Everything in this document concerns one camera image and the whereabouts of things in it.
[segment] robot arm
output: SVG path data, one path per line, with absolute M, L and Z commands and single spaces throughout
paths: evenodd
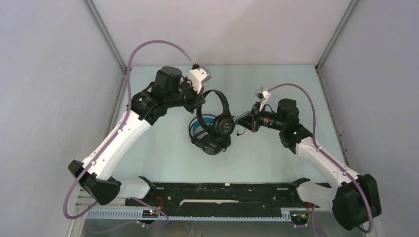
M 202 83 L 210 79 L 204 67 L 194 65 L 189 76 L 181 81 L 182 72 L 174 67 L 163 67 L 157 72 L 155 81 L 131 100 L 131 111 L 125 125 L 120 128 L 127 111 L 103 142 L 82 162 L 72 161 L 68 167 L 74 177 L 89 163 L 90 168 L 79 184 L 89 192 L 100 205 L 106 205 L 114 198 L 144 198 L 152 185 L 146 178 L 119 178 L 112 176 L 115 166 L 134 141 L 148 130 L 158 118 L 167 113 L 168 108 L 183 106 L 187 111 L 194 110 L 205 103 L 202 97 Z M 112 142 L 92 161 L 111 137 L 118 133 Z
M 350 174 L 356 179 L 367 197 L 372 216 L 377 217 L 381 214 L 375 179 L 369 174 L 361 176 L 339 162 L 317 141 L 314 144 L 313 134 L 299 123 L 296 101 L 282 99 L 278 102 L 277 112 L 267 112 L 265 104 L 270 92 L 261 87 L 256 91 L 256 96 L 260 101 L 253 105 L 250 112 L 237 118 L 235 122 L 252 132 L 257 132 L 260 126 L 280 131 L 282 145 L 306 160 L 330 185 L 330 188 L 323 187 L 306 178 L 293 182 L 302 201 L 313 203 L 332 212 L 336 220 L 347 230 L 367 222 L 366 207 L 357 188 L 347 176 Z

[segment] red wire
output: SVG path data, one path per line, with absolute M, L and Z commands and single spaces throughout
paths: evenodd
M 309 213 L 307 213 L 307 215 L 310 215 L 311 214 L 311 212 L 313 211 L 313 209 L 311 208 L 311 203 L 307 203 L 307 211 L 310 209 L 310 212 Z
M 161 196 L 157 196 L 156 199 L 159 199 L 160 200 L 160 203 L 162 204 L 162 207 L 160 208 L 160 210 L 163 209 L 163 199 L 162 199 L 162 197 Z

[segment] light blue table surface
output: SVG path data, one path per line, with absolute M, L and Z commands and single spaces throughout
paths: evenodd
M 154 81 L 161 67 L 134 67 L 131 74 L 132 94 Z M 178 67 L 187 76 L 190 66 Z M 303 87 L 316 109 L 319 142 L 343 162 L 338 140 L 322 89 L 312 65 L 233 65 L 208 66 L 212 78 L 205 90 L 218 89 L 227 96 L 233 115 L 248 111 L 257 101 L 254 92 L 260 87 L 271 88 L 285 82 Z M 296 88 L 282 87 L 273 91 L 268 104 L 274 110 L 278 101 L 290 98 L 297 101 L 300 122 L 312 131 L 313 118 L 305 95 Z M 127 93 L 120 115 L 125 111 Z M 209 95 L 203 113 L 218 115 L 221 103 Z M 188 124 L 195 115 L 183 107 L 169 109 L 148 131 L 139 137 L 114 170 L 115 175 L 147 177 L 153 182 L 291 182 L 306 177 L 315 182 L 325 179 L 302 158 L 285 149 L 278 131 L 261 127 L 259 132 L 246 131 L 231 136 L 231 146 L 216 156 L 205 154 L 193 145 L 188 136 Z M 236 126 L 241 133 L 243 128 Z

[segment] black headphones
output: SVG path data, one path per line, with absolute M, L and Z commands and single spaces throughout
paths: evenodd
M 194 118 L 189 124 L 189 137 L 191 138 L 192 143 L 201 148 L 205 153 L 209 155 L 217 155 L 221 151 L 225 151 L 231 145 L 230 134 L 234 131 L 234 120 L 230 113 L 228 100 L 221 91 L 208 90 L 203 94 L 203 98 L 205 99 L 211 92 L 215 92 L 220 98 L 223 112 L 218 116 L 205 115 L 215 117 L 212 121 L 207 120 L 207 122 L 211 121 L 208 125 L 203 118 L 202 106 L 199 106 L 197 108 L 196 119 L 198 120 L 199 125 L 203 128 L 203 131 L 195 134 L 196 128 L 194 128 L 193 134 L 191 133 L 191 129 L 196 124 L 195 122 L 192 125 L 192 122 L 195 119 Z M 199 139 L 198 136 L 204 133 L 207 134 L 203 138 Z

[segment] white enclosure panel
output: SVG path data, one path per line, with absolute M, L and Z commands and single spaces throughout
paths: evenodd
M 123 59 L 169 40 L 206 65 L 316 64 L 350 0 L 95 0 Z M 184 65 L 149 46 L 134 65 Z
M 321 71 L 350 165 L 377 179 L 388 237 L 419 230 L 418 12 L 417 0 L 360 1 Z
M 161 67 L 134 67 L 131 75 L 133 94 L 154 80 Z M 190 67 L 179 67 L 187 75 Z M 331 118 L 312 65 L 209 66 L 212 78 L 205 90 L 218 89 L 226 95 L 233 115 L 248 111 L 257 101 L 254 92 L 260 87 L 271 88 L 285 82 L 296 83 L 311 95 L 317 114 L 317 139 L 343 161 Z M 274 110 L 282 98 L 297 101 L 300 121 L 312 130 L 312 113 L 305 95 L 296 88 L 280 88 L 272 92 L 268 103 Z M 120 115 L 126 109 L 123 101 Z M 203 113 L 218 115 L 221 102 L 210 94 Z M 169 109 L 127 151 L 117 164 L 114 174 L 164 182 L 291 182 L 301 177 L 324 182 L 324 178 L 302 158 L 285 149 L 278 131 L 262 127 L 259 132 L 246 131 L 231 136 L 226 152 L 210 156 L 193 145 L 188 135 L 189 121 L 195 115 L 184 108 Z
M 2 1 L 0 32 L 0 236 L 63 237 L 122 72 L 81 0 Z

